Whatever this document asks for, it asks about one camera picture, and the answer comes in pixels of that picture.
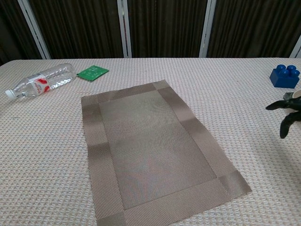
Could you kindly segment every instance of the bottle cap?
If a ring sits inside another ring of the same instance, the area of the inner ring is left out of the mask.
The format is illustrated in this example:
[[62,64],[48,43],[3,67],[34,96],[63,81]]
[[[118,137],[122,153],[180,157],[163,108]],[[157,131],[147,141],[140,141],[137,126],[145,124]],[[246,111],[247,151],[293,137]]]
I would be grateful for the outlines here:
[[11,100],[17,99],[17,97],[15,96],[14,92],[11,89],[6,90],[5,93],[9,99]]

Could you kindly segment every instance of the textured tablecloth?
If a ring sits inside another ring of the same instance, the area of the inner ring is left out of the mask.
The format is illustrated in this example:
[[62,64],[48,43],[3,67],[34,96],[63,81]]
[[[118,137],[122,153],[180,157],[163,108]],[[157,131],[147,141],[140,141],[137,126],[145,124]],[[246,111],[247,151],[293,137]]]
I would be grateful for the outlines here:
[[[76,78],[37,98],[10,102],[4,91],[59,63]],[[0,67],[0,225],[95,225],[80,98],[165,79],[206,126],[253,192],[173,225],[300,225],[301,123],[280,139],[289,110],[265,107],[293,89],[274,88],[277,64],[301,59],[18,60]],[[301,89],[301,82],[296,87]]]

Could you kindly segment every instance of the placemat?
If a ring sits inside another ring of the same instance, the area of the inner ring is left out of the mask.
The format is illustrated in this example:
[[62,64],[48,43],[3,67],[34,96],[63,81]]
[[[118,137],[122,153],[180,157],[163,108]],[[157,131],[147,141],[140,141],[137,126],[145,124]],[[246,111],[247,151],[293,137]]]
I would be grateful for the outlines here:
[[169,225],[251,191],[166,81],[81,100],[98,225]]

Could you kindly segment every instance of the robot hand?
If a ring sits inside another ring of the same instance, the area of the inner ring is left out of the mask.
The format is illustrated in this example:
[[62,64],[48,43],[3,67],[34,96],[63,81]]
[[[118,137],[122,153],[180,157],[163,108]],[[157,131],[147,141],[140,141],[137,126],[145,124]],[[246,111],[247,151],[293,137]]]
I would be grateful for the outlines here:
[[295,121],[301,121],[301,97],[292,98],[289,100],[278,100],[266,107],[267,110],[275,110],[278,108],[291,108],[297,111],[287,115],[281,122],[280,137],[285,138],[288,134],[290,126]]

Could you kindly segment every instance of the plastic water bottle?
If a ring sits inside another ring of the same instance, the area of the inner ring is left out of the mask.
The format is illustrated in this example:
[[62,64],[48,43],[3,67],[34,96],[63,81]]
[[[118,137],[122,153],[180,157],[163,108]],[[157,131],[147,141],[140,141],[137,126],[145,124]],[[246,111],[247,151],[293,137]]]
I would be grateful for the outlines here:
[[61,64],[23,78],[13,89],[6,90],[5,93],[12,100],[19,97],[37,97],[72,81],[75,77],[76,73],[71,64]]

